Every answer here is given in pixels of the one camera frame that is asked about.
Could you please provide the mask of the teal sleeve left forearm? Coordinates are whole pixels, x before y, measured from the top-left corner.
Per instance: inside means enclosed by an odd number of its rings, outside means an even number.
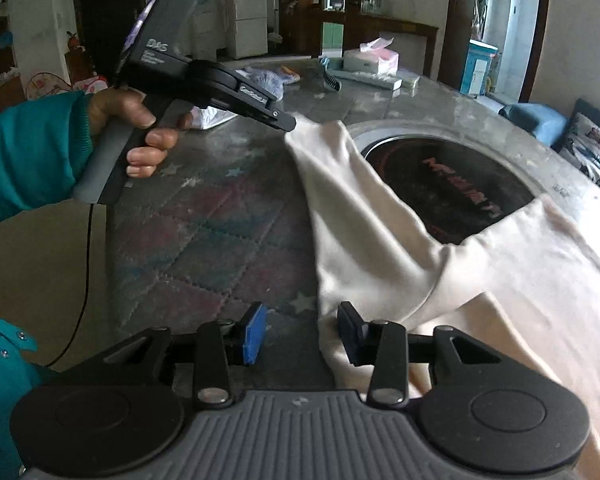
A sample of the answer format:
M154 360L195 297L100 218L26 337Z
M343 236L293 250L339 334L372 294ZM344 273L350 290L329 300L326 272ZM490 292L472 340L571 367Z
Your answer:
M71 196L93 151L90 101L61 93L0 114L0 222Z

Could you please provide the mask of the person left hand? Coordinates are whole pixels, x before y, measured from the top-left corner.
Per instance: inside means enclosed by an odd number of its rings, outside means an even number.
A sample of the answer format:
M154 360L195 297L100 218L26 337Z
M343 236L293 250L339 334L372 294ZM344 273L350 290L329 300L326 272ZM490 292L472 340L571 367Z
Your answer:
M126 174L137 179L146 179L155 173L178 143L180 132L188 130L193 122L192 113L187 112L174 126L158 127L157 118L143 104L143 99L144 96L134 90L109 88L96 93L87 107L94 145L112 118L120 118L134 128L147 131L145 144L126 154Z

